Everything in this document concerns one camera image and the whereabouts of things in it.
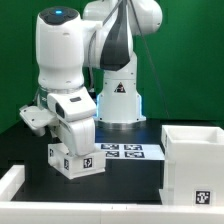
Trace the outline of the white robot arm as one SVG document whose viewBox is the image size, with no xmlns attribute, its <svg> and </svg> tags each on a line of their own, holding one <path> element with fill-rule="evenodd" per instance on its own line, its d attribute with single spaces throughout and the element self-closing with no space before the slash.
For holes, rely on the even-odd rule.
<svg viewBox="0 0 224 224">
<path fill-rule="evenodd" d="M 94 0 L 82 13 L 55 6 L 38 14 L 39 105 L 57 116 L 51 130 L 71 153 L 93 152 L 97 123 L 145 119 L 133 37 L 154 33 L 161 23 L 155 0 Z"/>
</svg>

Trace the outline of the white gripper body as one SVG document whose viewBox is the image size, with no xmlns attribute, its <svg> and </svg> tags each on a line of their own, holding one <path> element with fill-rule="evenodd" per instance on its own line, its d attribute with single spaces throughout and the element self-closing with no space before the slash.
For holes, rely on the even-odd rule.
<svg viewBox="0 0 224 224">
<path fill-rule="evenodd" d="M 50 130 L 73 155 L 84 156 L 94 151 L 95 123 L 92 117 L 73 122 L 60 121 Z"/>
</svg>

